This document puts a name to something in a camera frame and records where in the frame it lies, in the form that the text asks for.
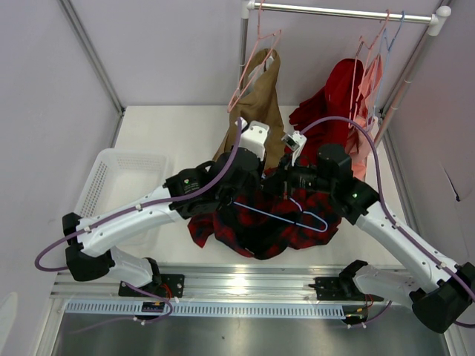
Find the light blue wire hanger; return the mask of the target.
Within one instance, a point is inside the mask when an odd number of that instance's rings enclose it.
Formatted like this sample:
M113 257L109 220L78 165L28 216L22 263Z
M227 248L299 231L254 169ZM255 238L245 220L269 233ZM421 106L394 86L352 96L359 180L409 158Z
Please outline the light blue wire hanger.
M318 233L324 233L324 232L327 232L328 231L328 228L329 228L329 224L321 217L319 217L318 215L310 212L310 211L305 211L301 204L299 202L297 202L296 200L294 200L293 198L290 199L290 201L297 206L297 208L299 209L299 211L304 214L304 215L308 215L308 216L311 216L313 217L314 219L316 219L317 221L320 222L322 228L316 228L316 227L313 227L313 226L310 226L310 225L305 225L301 222L297 222L297 221L293 221L293 220L289 220L287 218L283 218L283 217L279 217L275 214L270 214L269 212L265 212L265 211L262 211L260 209L257 209L257 208L253 208L253 207L250 207L250 206L247 206L241 202L237 202L237 201L234 201L233 204L236 205L236 206L239 206L241 208L245 208L247 210L250 210L250 211L253 211L255 213L259 213L259 214L262 214L264 216L267 216L267 217L271 217L273 219L276 219L276 220L280 220L282 222L285 222L285 223L289 223L291 225L296 225L298 227L301 227L301 228L305 228L305 229L308 229L308 230L311 230L311 231L314 231L314 232L318 232Z

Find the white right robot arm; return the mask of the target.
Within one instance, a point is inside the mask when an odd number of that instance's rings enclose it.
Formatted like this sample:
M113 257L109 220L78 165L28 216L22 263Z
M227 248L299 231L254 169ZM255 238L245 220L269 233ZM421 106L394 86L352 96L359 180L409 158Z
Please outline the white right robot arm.
M351 300L374 294L398 303L439 334L456 325L474 303L474 265L445 256L398 219L382 194L353 176L350 157L340 145L321 146L317 161L315 167L291 165L285 156L263 186L281 197L296 189L327 194L334 212L369 234L409 272L403 277L355 261L338 282L340 293Z

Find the red plaid skirt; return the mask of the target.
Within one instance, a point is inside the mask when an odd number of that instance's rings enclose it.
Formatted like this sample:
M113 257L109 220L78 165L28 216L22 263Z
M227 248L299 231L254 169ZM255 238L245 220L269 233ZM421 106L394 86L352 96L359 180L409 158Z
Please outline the red plaid skirt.
M319 221L302 214L290 201L291 198L299 202L305 211L323 218L329 224L328 231L314 232L234 204L214 213L192 217L188 230L194 243L201 248L210 236L214 236L238 254L256 260L271 259L287 248L298 250L326 245L338 232L341 224L341 218L330 207L326 194L296 189L285 200L262 191L254 191L237 197L236 201L298 223L322 228Z

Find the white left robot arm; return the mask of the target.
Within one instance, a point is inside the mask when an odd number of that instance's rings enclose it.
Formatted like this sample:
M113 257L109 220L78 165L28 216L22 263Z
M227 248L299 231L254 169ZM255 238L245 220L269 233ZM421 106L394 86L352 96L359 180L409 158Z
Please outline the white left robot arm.
M161 225L213 213L238 195L259 188L266 154L246 148L225 152L169 177L164 184L103 218L63 217L65 234L76 233L65 250L69 272L76 282L110 277L121 282L119 295L154 296L162 282L157 262L119 249L119 244Z

